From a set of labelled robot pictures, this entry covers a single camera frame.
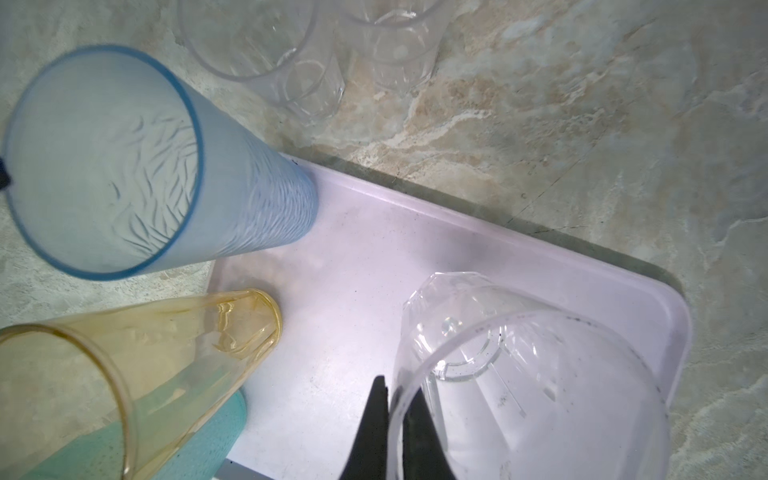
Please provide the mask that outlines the teal frosted tall glass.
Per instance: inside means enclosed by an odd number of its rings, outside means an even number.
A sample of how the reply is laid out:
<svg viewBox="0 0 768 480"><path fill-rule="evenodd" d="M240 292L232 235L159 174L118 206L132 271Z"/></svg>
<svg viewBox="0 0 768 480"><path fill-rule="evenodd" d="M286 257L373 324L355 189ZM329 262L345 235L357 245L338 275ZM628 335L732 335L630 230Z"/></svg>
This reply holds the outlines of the teal frosted tall glass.
<svg viewBox="0 0 768 480"><path fill-rule="evenodd" d="M247 406L235 392L194 433L163 452L137 479L212 479L244 430ZM25 479L119 479L122 427L113 423L68 443L25 473Z"/></svg>

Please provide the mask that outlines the yellow transparent tall glass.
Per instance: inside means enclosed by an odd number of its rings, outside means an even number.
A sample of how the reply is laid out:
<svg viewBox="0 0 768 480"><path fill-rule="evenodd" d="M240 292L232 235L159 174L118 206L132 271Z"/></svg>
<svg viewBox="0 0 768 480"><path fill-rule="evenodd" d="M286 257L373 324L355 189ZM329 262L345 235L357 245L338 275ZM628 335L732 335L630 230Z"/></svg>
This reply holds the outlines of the yellow transparent tall glass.
<svg viewBox="0 0 768 480"><path fill-rule="evenodd" d="M1 475L122 427L119 479L196 432L275 349L283 320L246 289L17 324L1 332Z"/></svg>

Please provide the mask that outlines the lilac plastic tray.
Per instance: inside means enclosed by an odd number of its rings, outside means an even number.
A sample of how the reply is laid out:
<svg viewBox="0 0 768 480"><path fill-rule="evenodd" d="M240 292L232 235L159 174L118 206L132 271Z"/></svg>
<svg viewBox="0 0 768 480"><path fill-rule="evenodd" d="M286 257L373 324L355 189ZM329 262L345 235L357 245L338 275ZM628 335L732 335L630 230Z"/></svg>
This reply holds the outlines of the lilac plastic tray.
<svg viewBox="0 0 768 480"><path fill-rule="evenodd" d="M641 356L668 409L691 345L682 296L657 280L318 165L312 230L214 264L213 291L256 287L284 318L276 350L246 381L248 420L230 452L273 479L336 479L373 380L388 411L403 308L433 274L475 272L608 327Z"/></svg>

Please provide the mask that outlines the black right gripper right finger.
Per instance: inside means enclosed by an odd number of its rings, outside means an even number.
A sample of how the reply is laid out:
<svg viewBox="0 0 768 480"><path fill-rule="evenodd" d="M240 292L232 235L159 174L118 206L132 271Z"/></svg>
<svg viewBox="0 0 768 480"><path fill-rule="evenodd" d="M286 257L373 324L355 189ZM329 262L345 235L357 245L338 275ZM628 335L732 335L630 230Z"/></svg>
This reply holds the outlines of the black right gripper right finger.
<svg viewBox="0 0 768 480"><path fill-rule="evenodd" d="M403 473L405 480L455 480L443 453L436 427L421 389L403 421Z"/></svg>

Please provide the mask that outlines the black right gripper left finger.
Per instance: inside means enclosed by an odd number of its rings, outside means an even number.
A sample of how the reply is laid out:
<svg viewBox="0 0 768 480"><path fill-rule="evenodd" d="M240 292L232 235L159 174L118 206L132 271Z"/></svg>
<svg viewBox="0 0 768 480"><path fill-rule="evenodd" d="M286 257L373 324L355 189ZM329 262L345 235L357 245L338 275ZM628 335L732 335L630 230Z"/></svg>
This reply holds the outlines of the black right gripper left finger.
<svg viewBox="0 0 768 480"><path fill-rule="evenodd" d="M388 389L385 377L374 378L350 455L340 480L386 478Z"/></svg>

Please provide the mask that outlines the blue transparent tall glass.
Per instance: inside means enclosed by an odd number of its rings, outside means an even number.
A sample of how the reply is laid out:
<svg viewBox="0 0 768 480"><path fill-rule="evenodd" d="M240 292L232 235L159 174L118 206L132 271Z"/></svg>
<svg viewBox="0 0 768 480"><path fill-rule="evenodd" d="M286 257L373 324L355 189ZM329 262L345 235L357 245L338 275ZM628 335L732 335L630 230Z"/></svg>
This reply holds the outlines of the blue transparent tall glass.
<svg viewBox="0 0 768 480"><path fill-rule="evenodd" d="M95 45L30 82L1 159L11 216L56 269L108 281L293 243L312 179L153 57Z"/></svg>

